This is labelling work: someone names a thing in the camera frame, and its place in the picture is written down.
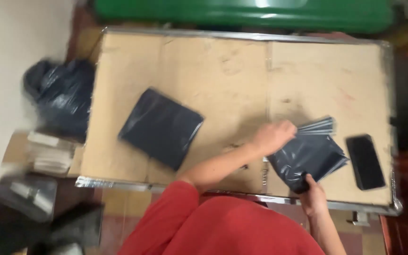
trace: hand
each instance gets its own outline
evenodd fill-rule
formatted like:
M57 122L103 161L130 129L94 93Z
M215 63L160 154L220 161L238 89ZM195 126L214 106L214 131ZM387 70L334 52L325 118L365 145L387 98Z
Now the hand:
M300 202L305 214L308 217L315 217L328 213L327 198L322 186L316 183L310 174L306 175L306 182L309 184L310 189L300 194Z
M288 120L264 124L258 129L251 143L262 156L268 156L294 138L295 133L297 133L297 127Z

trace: white wall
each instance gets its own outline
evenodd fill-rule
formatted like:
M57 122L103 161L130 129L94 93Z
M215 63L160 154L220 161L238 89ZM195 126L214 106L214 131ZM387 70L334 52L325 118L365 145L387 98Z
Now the white wall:
M15 129L36 116L21 95L26 69L43 57L63 60L74 0L0 0L0 164ZM10 169L0 167L0 177Z

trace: person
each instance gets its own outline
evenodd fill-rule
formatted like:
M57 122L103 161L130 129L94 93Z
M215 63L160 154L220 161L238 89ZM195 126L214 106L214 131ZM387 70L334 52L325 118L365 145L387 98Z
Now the person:
M250 142L179 174L152 203L122 244L119 255L345 255L327 208L326 195L311 175L300 201L310 234L298 223L255 202L200 194L239 167L275 153L295 137L290 121L265 124Z

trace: smartphone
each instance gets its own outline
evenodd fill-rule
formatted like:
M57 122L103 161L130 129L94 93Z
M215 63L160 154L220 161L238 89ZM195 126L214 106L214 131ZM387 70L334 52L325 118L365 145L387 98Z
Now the smartphone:
M346 144L358 188L365 191L384 187L385 179L371 136L349 137Z

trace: metal table edge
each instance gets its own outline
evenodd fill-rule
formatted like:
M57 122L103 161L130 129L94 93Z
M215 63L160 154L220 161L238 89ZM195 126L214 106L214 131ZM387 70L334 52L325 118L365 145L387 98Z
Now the metal table edge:
M123 28L119 26L107 26L102 30L102 34L106 33L134 33L134 34L158 34L164 36L183 36L183 37L210 37L210 38L231 38L245 39L256 41L281 41L281 42L298 42L298 43L341 43L341 44L377 44L381 48L382 68L386 74L386 84L388 86L390 97L390 108L392 115L395 116L395 93L394 93L394 78L393 78L393 47L387 41L370 40L370 39L327 39L311 36L297 35L280 35L280 34L256 34L242 32L219 32L219 31L201 31L201 30L179 30L179 29L134 29ZM396 130L391 127L391 135L393 145L391 148L392 157L397 155ZM403 207L399 198L399 187L396 185L395 166L392 163L392 174L390 177L391 197L392 202L388 206L372 205L339 201L328 201L329 209L369 212L377 213L386 216L398 216L401 214ZM80 176L77 178L75 185L77 187L98 187L98 188L121 188L137 191L150 190L154 193L161 193L165 186L146 183L133 183L124 181L109 181L103 179L94 179L90 177ZM268 194L246 194L230 191L209 191L210 193L228 194L235 197L240 197L247 200L273 202L289 205L300 205L300 200L293 197L272 196Z

